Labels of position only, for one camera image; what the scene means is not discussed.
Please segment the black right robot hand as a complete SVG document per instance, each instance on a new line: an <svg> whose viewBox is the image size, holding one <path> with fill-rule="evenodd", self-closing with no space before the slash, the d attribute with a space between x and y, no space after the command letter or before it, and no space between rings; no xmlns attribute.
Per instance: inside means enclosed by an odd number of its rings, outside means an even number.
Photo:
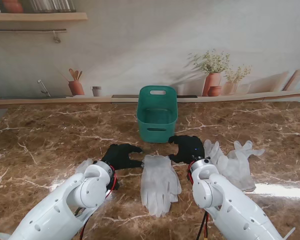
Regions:
<svg viewBox="0 0 300 240"><path fill-rule="evenodd" d="M168 139L168 143L178 145L178 153L168 156L175 163L189 165L193 161L201 160L205 157L203 143L197 136L174 135Z"/></svg>

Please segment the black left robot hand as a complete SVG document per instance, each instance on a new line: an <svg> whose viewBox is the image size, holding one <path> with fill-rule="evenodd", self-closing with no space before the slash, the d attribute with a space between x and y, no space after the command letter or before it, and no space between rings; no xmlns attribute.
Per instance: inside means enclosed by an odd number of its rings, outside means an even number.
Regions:
<svg viewBox="0 0 300 240"><path fill-rule="evenodd" d="M115 170L134 169L143 167L143 162L131 160L129 154L142 153L143 150L131 144L111 144L101 159Z"/></svg>

